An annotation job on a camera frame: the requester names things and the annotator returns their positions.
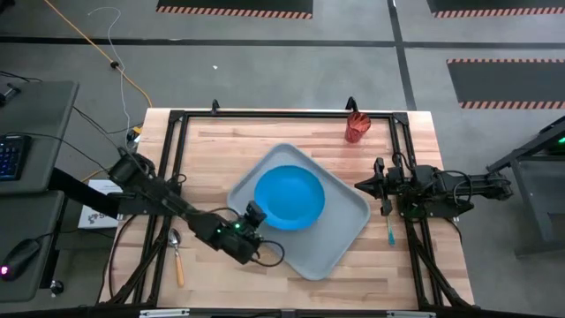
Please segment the small black desk device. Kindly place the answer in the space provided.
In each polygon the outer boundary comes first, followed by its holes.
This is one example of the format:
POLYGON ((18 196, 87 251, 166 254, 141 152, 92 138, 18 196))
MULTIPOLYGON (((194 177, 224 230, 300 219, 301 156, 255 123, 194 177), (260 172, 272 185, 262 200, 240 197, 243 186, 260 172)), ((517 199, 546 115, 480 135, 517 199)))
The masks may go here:
POLYGON ((8 89, 5 92, 0 91, 0 107, 5 106, 12 99, 21 93, 19 87, 14 86, 12 83, 7 84, 8 89))

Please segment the red-orange faceted cup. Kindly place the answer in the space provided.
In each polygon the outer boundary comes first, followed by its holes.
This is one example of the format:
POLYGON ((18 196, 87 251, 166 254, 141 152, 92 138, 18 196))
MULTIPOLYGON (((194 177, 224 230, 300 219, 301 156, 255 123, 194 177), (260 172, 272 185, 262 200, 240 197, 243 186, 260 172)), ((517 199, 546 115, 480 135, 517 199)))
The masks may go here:
POLYGON ((371 119, 367 114, 352 112, 347 117, 344 138, 349 143, 356 143, 364 136, 371 127, 371 119))

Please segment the grey side desk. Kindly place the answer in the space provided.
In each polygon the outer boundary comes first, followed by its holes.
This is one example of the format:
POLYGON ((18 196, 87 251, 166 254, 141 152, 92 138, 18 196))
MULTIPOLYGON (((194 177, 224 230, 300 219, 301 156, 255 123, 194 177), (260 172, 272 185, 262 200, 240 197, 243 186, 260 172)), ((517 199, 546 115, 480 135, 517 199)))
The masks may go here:
POLYGON ((0 138, 30 138, 18 180, 0 179, 0 271, 4 259, 25 239, 41 240, 21 276, 5 281, 0 274, 0 303, 29 301, 40 288, 53 234, 65 204, 62 192, 49 189, 62 139, 79 84, 73 81, 24 83, 0 106, 0 138))

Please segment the grey neighbouring workstation stand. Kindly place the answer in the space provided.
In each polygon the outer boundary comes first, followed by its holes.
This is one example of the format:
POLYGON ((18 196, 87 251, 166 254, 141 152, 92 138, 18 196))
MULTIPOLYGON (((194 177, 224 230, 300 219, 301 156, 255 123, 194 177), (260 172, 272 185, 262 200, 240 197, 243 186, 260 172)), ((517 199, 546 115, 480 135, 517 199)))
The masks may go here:
POLYGON ((565 116, 486 167, 489 172, 506 168, 512 170, 539 233, 538 242, 515 250, 516 257, 565 252, 565 231, 557 231, 553 222, 556 217, 565 219, 565 116))

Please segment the blue round plate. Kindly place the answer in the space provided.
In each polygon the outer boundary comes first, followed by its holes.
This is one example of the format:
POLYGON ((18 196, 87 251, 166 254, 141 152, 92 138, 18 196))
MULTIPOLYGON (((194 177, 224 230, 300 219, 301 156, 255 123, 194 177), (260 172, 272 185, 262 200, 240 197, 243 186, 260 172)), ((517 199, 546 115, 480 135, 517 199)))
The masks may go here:
POLYGON ((326 206, 320 180, 296 165, 282 165, 263 173, 253 190, 253 198, 267 215, 265 222, 282 231, 310 227, 326 206))

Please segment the black hazard-striped floor mat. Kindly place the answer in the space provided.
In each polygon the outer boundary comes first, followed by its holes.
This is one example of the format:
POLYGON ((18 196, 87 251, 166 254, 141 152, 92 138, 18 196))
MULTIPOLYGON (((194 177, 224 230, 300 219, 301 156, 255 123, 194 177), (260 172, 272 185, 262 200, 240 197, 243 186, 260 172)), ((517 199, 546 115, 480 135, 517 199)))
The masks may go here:
POLYGON ((565 110, 565 59, 454 58, 446 64, 465 110, 565 110))
POLYGON ((426 0, 435 18, 565 14, 565 0, 426 0))
POLYGON ((158 0, 160 13, 311 19, 313 0, 158 0))

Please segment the black computer mouse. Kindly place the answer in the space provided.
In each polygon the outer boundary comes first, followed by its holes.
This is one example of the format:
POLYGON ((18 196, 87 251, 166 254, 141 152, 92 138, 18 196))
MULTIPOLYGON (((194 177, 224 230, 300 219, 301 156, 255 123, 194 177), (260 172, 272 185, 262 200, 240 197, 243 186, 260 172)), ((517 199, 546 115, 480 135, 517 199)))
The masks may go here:
POLYGON ((40 250, 41 244, 37 239, 20 241, 0 263, 0 278, 6 282, 18 279, 40 250))

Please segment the white printed box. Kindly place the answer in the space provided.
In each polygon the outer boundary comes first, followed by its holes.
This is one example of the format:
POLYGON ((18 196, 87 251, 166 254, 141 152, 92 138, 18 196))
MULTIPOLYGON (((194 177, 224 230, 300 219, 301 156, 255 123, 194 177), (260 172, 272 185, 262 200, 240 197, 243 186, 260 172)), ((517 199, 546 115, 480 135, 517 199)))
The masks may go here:
MULTIPOLYGON (((122 192, 122 189, 118 185, 107 179, 91 179, 88 181, 88 186, 103 194, 122 192)), ((120 214, 118 214, 116 218, 113 218, 95 211, 88 206, 83 206, 78 227, 85 230, 116 228, 118 222, 123 219, 124 217, 120 214)))

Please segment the steel spoon wooden handle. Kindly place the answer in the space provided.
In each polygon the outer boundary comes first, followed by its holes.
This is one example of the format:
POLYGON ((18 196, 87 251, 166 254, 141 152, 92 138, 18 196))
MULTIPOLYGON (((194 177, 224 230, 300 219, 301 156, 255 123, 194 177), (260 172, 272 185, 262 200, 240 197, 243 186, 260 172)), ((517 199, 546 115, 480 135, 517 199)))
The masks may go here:
POLYGON ((179 252, 180 243, 181 243, 180 233, 176 229, 171 228, 169 230, 169 245, 174 249, 176 271, 177 271, 177 285, 178 287, 183 287, 185 285, 185 276, 184 276, 182 259, 179 252))

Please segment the black aluminium rig frame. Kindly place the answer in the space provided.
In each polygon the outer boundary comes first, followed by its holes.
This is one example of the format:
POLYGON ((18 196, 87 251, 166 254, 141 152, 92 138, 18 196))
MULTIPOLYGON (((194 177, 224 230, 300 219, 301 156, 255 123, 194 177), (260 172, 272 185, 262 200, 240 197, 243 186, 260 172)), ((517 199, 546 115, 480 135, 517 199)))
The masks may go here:
MULTIPOLYGON (((290 143, 352 185, 371 177, 377 157, 389 159, 388 111, 375 111, 369 131, 356 144, 344 138, 343 110, 220 110, 211 116, 192 111, 180 170, 182 195, 198 208, 225 208, 230 189, 270 148, 290 143)), ((391 216, 395 245, 388 243, 386 218, 370 201, 371 215, 330 275, 308 281, 285 263, 273 246, 261 250, 261 264, 239 264, 197 240, 186 224, 179 249, 185 285, 178 287, 175 254, 167 250, 158 292, 159 307, 198 309, 410 310, 417 307, 405 227, 391 216)))

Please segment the silver metal bracket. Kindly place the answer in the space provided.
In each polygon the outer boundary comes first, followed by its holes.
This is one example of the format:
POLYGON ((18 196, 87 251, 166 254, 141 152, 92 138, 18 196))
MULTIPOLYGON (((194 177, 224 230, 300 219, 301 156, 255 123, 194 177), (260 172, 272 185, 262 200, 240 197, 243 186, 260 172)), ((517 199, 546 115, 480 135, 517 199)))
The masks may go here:
POLYGON ((151 309, 139 312, 139 318, 188 318, 189 316, 188 308, 151 309))
POLYGON ((436 313, 421 311, 387 311, 386 318, 437 318, 436 313))

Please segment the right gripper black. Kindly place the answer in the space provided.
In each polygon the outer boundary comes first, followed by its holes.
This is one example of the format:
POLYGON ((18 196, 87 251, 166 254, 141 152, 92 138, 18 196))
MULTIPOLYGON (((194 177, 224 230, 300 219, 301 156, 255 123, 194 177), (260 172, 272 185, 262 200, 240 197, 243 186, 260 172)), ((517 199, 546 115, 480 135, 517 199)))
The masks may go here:
POLYGON ((410 201, 409 192, 412 190, 411 182, 399 167, 388 168, 384 173, 385 165, 382 157, 377 157, 373 165, 374 175, 369 179, 357 182, 354 187, 359 191, 372 195, 381 200, 380 214, 389 216, 392 212, 392 201, 389 195, 398 196, 404 217, 417 217, 418 205, 410 201))

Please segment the grey plastic tray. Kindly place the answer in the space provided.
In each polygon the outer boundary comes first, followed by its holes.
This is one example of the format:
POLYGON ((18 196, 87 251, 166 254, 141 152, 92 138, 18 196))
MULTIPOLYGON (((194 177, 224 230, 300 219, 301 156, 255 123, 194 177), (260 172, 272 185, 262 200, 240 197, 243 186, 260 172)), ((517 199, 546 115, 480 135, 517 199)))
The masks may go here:
POLYGON ((279 244, 275 252, 303 278, 321 280, 332 272, 353 241, 367 225, 371 215, 368 202, 349 185, 289 143, 272 147, 244 174, 227 195, 229 207, 243 214, 260 176, 275 167, 296 165, 312 172, 326 194, 326 206, 310 227, 300 231, 282 231, 265 221, 258 233, 279 244))

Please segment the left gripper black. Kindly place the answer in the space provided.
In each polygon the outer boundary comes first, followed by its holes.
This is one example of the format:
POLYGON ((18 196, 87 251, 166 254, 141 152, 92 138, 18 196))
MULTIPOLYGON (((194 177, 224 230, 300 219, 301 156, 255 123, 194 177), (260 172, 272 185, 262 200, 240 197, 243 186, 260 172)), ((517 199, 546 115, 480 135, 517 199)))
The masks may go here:
POLYGON ((266 217, 255 201, 248 202, 243 214, 230 207, 200 211, 193 217, 193 233, 207 246, 246 264, 263 241, 258 228, 266 217))

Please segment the black backlit keyboard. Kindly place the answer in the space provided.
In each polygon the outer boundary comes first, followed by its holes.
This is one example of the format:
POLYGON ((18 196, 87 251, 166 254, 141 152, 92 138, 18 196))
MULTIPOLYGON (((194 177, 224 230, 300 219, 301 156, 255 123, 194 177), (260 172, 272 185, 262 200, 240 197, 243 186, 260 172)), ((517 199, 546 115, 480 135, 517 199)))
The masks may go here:
POLYGON ((0 136, 0 181, 20 180, 31 140, 21 134, 0 136))

